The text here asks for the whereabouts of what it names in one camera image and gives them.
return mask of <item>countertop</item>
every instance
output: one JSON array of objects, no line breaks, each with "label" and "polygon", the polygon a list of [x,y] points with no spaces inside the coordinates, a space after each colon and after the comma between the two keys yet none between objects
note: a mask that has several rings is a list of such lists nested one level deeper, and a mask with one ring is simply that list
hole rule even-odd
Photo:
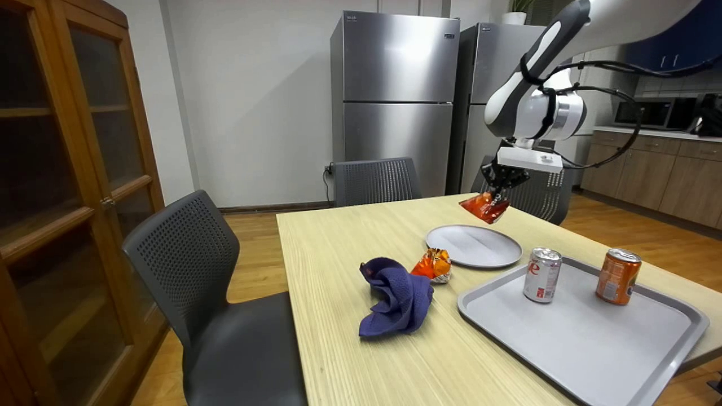
[{"label": "countertop", "polygon": [[[593,131],[631,133],[629,125],[593,125]],[[651,128],[642,128],[638,136],[642,136],[642,137],[672,137],[672,139],[691,139],[691,142],[714,142],[714,145],[722,145],[722,137],[700,137],[700,136],[686,133],[686,131],[651,131]]]}]

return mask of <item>kitchen counter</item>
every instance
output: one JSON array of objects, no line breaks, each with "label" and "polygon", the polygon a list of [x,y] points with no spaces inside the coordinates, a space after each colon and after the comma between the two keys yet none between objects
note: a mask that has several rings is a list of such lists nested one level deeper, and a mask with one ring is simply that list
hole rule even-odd
[{"label": "kitchen counter", "polygon": [[[586,164],[613,155],[629,128],[596,125]],[[582,190],[722,229],[722,137],[642,131],[610,164],[586,169]]]},{"label": "kitchen counter", "polygon": [[[631,133],[629,125],[593,125],[593,131],[604,131],[604,133]],[[670,137],[670,139],[693,139],[693,142],[715,142],[715,145],[722,145],[722,136],[719,136],[719,137],[700,137],[700,136],[686,133],[686,131],[653,131],[653,128],[642,128],[638,136],[642,136],[642,137]]]}]

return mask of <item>chair backrest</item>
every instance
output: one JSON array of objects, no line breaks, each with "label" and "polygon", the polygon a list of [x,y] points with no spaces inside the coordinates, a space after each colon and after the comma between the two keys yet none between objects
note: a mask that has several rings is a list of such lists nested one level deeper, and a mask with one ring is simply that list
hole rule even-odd
[{"label": "chair backrest", "polygon": [[194,348],[213,316],[229,307],[226,288],[239,241],[198,190],[142,221],[125,252],[182,348]]},{"label": "chair backrest", "polygon": [[[547,218],[551,224],[561,224],[569,212],[572,188],[574,188],[572,169],[564,169],[560,173],[530,171],[528,180],[508,190],[505,193],[511,197],[511,204],[514,204],[516,209]],[[488,183],[481,169],[471,183],[471,190],[475,192],[488,190]]]},{"label": "chair backrest", "polygon": [[332,162],[336,204],[420,199],[420,180],[411,157]]}]

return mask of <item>plate rim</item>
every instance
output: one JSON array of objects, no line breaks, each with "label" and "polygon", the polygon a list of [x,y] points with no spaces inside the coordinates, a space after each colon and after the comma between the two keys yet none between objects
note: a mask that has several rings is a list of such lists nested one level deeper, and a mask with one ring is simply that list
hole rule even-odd
[{"label": "plate rim", "polygon": [[442,229],[442,227],[475,227],[475,229],[482,229],[482,231],[490,231],[490,235],[499,235],[499,236],[508,239],[512,246],[516,246],[516,251],[520,251],[520,255],[516,255],[514,262],[493,264],[493,265],[458,262],[458,260],[454,260],[454,255],[449,252],[452,264],[458,264],[458,265],[464,265],[464,269],[478,269],[478,270],[503,270],[503,269],[508,269],[508,265],[514,265],[514,264],[522,260],[522,244],[520,244],[516,239],[512,239],[512,236],[508,236],[508,235],[503,235],[503,231],[499,231],[499,229],[482,227],[482,225],[471,225],[471,224],[447,224],[447,225],[432,227],[432,229],[427,231],[427,236],[425,236],[425,244],[432,246],[432,244],[429,244],[429,235],[434,235],[434,231],[438,231],[438,229]]}]

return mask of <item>cabinet shelf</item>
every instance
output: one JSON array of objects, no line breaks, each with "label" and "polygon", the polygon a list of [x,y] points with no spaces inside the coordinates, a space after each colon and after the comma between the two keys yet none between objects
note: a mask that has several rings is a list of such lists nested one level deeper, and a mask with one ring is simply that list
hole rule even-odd
[{"label": "cabinet shelf", "polygon": [[76,204],[72,207],[72,204],[75,202],[67,202],[64,207],[52,207],[26,221],[3,227],[0,257],[5,262],[15,262],[18,257],[37,251],[46,241],[54,239],[56,235],[64,235],[66,229],[76,227],[79,224],[92,216],[90,207],[76,207]]},{"label": "cabinet shelf", "polygon": [[114,106],[90,106],[92,114],[102,114],[102,112],[126,112],[130,110],[126,104],[114,104]]},{"label": "cabinet shelf", "polygon": [[102,312],[103,305],[106,298],[102,294],[76,301],[75,312],[59,319],[54,330],[50,330],[41,338],[41,352],[46,360],[52,362],[71,344],[71,341]]},{"label": "cabinet shelf", "polygon": [[52,109],[0,109],[0,119],[50,118]]}]

